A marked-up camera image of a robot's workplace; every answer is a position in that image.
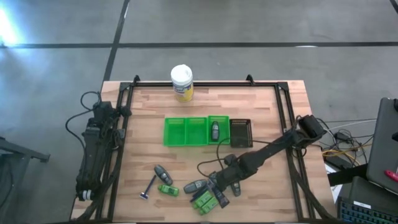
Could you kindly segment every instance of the black mesh basket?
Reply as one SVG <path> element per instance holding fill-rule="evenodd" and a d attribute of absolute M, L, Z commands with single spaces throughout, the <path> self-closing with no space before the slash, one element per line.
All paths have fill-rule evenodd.
<path fill-rule="evenodd" d="M 250 119 L 230 119 L 231 147 L 253 147 Z"/>

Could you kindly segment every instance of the green compartment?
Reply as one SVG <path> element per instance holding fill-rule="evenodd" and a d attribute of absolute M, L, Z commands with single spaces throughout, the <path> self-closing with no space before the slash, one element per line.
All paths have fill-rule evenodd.
<path fill-rule="evenodd" d="M 185 118 L 165 118 L 163 144 L 165 146 L 185 145 Z"/>
<path fill-rule="evenodd" d="M 186 118 L 185 145 L 206 146 L 209 141 L 207 118 Z"/>
<path fill-rule="evenodd" d="M 212 141 L 211 140 L 211 125 L 213 124 L 214 121 L 218 122 L 218 127 L 219 127 L 219 132 L 220 136 L 218 138 L 218 141 Z M 229 138 L 229 116 L 209 116 L 208 117 L 208 138 L 209 138 L 209 144 L 218 144 L 220 141 L 223 139 Z M 229 144 L 229 140 L 223 141 L 221 144 Z"/>

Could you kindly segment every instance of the wooden table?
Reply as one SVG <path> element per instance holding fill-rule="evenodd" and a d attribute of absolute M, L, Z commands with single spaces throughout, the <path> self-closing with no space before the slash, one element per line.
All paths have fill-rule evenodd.
<path fill-rule="evenodd" d="M 120 82 L 105 82 L 103 101 L 116 104 Z M 311 114 L 307 92 L 301 80 L 288 81 L 290 96 L 296 115 Z M 114 222 L 275 222 L 297 221 L 292 186 L 285 151 L 266 160 L 258 173 L 241 182 L 242 194 L 234 197 L 231 189 L 224 193 L 230 204 L 216 207 L 200 216 L 189 203 L 192 195 L 182 188 L 185 184 L 202 179 L 197 164 L 216 158 L 216 146 L 165 147 L 163 146 L 164 118 L 184 116 L 228 115 L 230 118 L 248 118 L 252 121 L 253 139 L 273 141 L 281 135 L 280 119 L 275 91 L 269 87 L 195 87 L 193 100 L 180 103 L 174 99 L 169 87 L 136 87 L 132 101 L 132 116 L 127 127 L 118 194 L 114 209 Z M 220 147 L 220 157 L 264 145 L 254 143 L 252 149 Z M 319 148 L 309 147 L 304 158 L 310 188 L 320 203 L 335 215 L 325 165 Z M 160 193 L 155 180 L 149 191 L 149 200 L 139 198 L 154 175 L 154 166 L 161 164 L 180 189 L 178 197 Z M 217 162 L 201 166 L 204 173 L 220 170 Z M 300 198 L 307 212 L 303 193 Z M 103 215 L 108 209 L 106 198 Z M 76 218 L 88 205 L 76 200 L 71 218 Z"/>

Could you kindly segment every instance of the gray floor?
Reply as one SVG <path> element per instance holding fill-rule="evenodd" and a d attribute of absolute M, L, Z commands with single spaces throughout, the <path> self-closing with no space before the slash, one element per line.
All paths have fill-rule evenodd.
<path fill-rule="evenodd" d="M 7 32 L 1 39 L 112 43 L 122 4 L 5 0 L 0 16 Z M 397 24 L 388 0 L 131 0 L 120 42 L 385 42 L 398 41 Z M 0 49 L 0 136 L 51 153 L 48 164 L 30 164 L 13 223 L 68 219 L 83 152 L 64 125 L 83 111 L 80 95 L 101 88 L 109 53 Z M 119 49 L 111 80 L 168 80 L 180 63 L 192 68 L 196 80 L 242 80 L 249 73 L 257 80 L 302 79 L 315 116 L 375 118 L 382 97 L 398 96 L 397 58 L 398 47 Z M 72 130 L 82 132 L 86 119 L 74 120 Z M 374 123 L 347 129 L 370 134 Z M 328 137 L 323 141 L 331 143 Z"/>

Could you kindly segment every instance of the keyboard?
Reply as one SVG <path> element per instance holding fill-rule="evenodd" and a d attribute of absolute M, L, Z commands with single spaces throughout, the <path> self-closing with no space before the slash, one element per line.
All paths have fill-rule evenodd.
<path fill-rule="evenodd" d="M 343 197 L 337 199 L 337 212 L 338 218 L 344 222 L 398 224 L 398 213 L 360 202 L 350 202 Z"/>

